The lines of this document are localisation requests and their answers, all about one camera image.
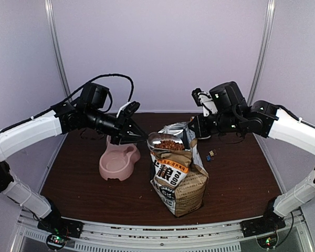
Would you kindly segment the metal scoop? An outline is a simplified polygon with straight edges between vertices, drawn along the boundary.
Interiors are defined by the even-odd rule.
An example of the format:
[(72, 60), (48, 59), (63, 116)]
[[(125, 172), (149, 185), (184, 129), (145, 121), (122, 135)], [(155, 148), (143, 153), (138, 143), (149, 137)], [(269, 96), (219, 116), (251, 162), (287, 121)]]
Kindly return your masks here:
[(181, 138), (167, 133), (151, 132), (148, 137), (138, 143), (139, 146), (146, 146), (153, 152), (185, 151), (186, 147)]

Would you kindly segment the pink double pet bowl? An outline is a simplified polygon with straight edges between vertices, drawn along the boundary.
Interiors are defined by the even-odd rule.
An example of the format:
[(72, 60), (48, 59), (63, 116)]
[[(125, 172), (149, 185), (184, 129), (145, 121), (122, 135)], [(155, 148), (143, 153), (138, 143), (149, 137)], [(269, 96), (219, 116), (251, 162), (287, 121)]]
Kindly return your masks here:
[(140, 151), (135, 144), (115, 145), (106, 138), (106, 150), (99, 160), (99, 173), (106, 181), (128, 179), (134, 170), (135, 163), (140, 159)]

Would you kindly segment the dog food bag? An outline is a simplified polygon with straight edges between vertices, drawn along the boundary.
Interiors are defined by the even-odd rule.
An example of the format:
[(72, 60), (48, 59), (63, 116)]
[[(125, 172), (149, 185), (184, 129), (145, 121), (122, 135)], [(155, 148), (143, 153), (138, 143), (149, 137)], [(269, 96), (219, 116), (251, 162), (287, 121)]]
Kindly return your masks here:
[(197, 150), (195, 133), (187, 122), (166, 125), (158, 133), (175, 135), (186, 147), (185, 151), (150, 151), (150, 183), (169, 211), (181, 217), (203, 205), (209, 174)]

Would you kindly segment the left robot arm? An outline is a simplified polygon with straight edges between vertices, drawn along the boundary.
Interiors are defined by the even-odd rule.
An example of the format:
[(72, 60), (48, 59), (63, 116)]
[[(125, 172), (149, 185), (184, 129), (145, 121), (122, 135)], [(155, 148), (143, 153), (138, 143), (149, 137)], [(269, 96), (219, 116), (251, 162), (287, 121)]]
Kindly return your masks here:
[(0, 130), (0, 193), (44, 219), (53, 233), (65, 229), (65, 221), (55, 214), (55, 208), (45, 197), (35, 193), (11, 171), (6, 160), (14, 153), (44, 139), (73, 130), (90, 128), (110, 136), (112, 144), (145, 141), (148, 135), (132, 120), (140, 104), (128, 102), (117, 115), (101, 111), (107, 97), (107, 87), (88, 82), (73, 102), (62, 101), (41, 114)]

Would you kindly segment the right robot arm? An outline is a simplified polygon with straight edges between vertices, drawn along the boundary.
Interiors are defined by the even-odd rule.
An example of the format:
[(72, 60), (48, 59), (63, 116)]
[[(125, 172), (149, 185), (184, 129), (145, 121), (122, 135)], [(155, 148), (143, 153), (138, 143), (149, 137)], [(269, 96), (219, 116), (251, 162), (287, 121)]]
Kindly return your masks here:
[[(203, 109), (190, 121), (188, 128), (198, 139), (211, 135), (236, 133), (244, 137), (254, 133), (291, 144), (315, 156), (315, 126), (294, 115), (282, 105), (259, 100), (249, 106), (238, 84), (226, 82), (204, 92), (192, 91), (198, 107)], [(262, 231), (271, 231), (290, 212), (315, 198), (315, 167), (307, 177), (288, 192), (269, 201), (259, 219)]]

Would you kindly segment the dog food kibble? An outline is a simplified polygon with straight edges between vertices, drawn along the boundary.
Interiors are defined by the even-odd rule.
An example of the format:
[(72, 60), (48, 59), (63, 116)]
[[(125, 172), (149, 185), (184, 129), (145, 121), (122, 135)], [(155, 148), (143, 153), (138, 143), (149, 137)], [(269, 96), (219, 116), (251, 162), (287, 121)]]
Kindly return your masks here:
[(164, 150), (175, 150), (175, 151), (185, 150), (183, 143), (178, 143), (172, 140), (163, 140), (160, 143), (155, 144), (154, 147), (156, 149), (164, 149)]

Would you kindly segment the front aluminium rail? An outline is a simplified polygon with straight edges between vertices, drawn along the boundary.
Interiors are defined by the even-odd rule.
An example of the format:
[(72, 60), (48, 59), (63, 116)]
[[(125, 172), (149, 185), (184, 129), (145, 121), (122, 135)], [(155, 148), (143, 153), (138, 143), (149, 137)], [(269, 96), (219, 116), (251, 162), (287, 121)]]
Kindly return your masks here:
[(181, 226), (134, 226), (84, 221), (80, 237), (57, 251), (314, 251), (301, 210), (285, 227), (246, 237), (241, 221)]

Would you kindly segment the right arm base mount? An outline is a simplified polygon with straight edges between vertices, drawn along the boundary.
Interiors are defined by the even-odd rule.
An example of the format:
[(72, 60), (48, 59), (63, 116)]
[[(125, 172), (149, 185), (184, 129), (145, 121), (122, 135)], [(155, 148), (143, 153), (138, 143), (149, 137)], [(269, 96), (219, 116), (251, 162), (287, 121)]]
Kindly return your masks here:
[(271, 199), (265, 208), (262, 217), (244, 220), (240, 223), (243, 237), (256, 236), (257, 244), (263, 249), (273, 249), (278, 245), (279, 237), (277, 231), (285, 228), (283, 217), (274, 213), (274, 202)]

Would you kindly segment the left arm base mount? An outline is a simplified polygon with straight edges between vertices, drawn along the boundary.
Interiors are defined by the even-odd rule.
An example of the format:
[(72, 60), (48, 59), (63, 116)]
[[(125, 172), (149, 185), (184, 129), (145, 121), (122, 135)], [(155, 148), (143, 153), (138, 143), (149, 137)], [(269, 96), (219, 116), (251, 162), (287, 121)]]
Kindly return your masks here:
[(51, 212), (44, 218), (34, 218), (38, 221), (38, 229), (49, 232), (46, 245), (52, 251), (63, 249), (71, 238), (80, 238), (83, 222), (63, 218), (55, 206), (51, 206)]

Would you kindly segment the right aluminium frame post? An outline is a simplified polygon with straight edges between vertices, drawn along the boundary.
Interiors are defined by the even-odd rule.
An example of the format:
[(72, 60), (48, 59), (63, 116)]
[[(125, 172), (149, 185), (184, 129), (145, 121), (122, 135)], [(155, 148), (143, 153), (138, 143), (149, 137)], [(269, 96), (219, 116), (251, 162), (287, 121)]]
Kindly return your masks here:
[(267, 9), (265, 14), (265, 21), (264, 21), (264, 27), (263, 27), (263, 33), (262, 33), (262, 39), (260, 43), (260, 49), (258, 54), (258, 59), (256, 63), (256, 68), (253, 76), (253, 81), (251, 84), (251, 89), (248, 95), (248, 105), (252, 105), (255, 95), (257, 92), (257, 88), (260, 84), (261, 74), (265, 65), (266, 60), (266, 54), (268, 51), (273, 23), (275, 19), (275, 7), (276, 7), (276, 1), (275, 0), (268, 0), (267, 1)]

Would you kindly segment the aluminium frame post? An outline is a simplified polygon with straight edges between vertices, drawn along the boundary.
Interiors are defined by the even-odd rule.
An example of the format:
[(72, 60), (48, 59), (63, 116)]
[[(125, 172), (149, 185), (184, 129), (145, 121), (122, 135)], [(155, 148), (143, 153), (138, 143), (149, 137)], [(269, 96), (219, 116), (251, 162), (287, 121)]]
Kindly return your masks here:
[(57, 64), (57, 69), (59, 72), (61, 84), (65, 93), (65, 96), (68, 97), (71, 92), (67, 81), (67, 76), (65, 73), (64, 63), (61, 56), (60, 51), (60, 44), (58, 40), (58, 34), (56, 29), (56, 21), (55, 21), (55, 15), (54, 15), (54, 8), (53, 8), (53, 2), (52, 0), (44, 0), (45, 3), (45, 11), (46, 11), (46, 17), (48, 20), (48, 25), (50, 29), (50, 35), (52, 39), (52, 45), (55, 53), (55, 60)]
[(251, 89), (248, 95), (248, 105), (252, 105), (255, 95), (257, 92), (257, 88), (260, 84), (261, 74), (265, 65), (266, 60), (266, 54), (268, 51), (273, 23), (275, 19), (275, 7), (276, 7), (276, 1), (275, 0), (268, 0), (267, 1), (267, 9), (265, 14), (265, 21), (264, 21), (264, 27), (263, 27), (263, 33), (262, 33), (262, 39), (260, 43), (260, 49), (258, 54), (258, 59), (256, 63), (256, 68), (253, 76), (253, 81), (251, 84)]

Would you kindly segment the left aluminium frame post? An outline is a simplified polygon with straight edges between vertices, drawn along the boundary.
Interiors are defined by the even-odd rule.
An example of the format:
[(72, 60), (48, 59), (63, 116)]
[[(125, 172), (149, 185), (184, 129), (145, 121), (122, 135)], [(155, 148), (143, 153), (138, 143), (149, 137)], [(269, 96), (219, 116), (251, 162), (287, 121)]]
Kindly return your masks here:
[(64, 63), (61, 56), (60, 51), (60, 44), (58, 40), (58, 34), (56, 29), (56, 21), (55, 21), (55, 15), (54, 15), (54, 8), (53, 8), (53, 2), (52, 0), (44, 0), (45, 3), (45, 11), (46, 11), (46, 17), (48, 20), (48, 25), (50, 29), (50, 35), (52, 39), (52, 45), (55, 53), (55, 60), (57, 64), (57, 69), (59, 72), (61, 84), (65, 93), (65, 96), (68, 97), (71, 92), (67, 81), (67, 76), (65, 73)]

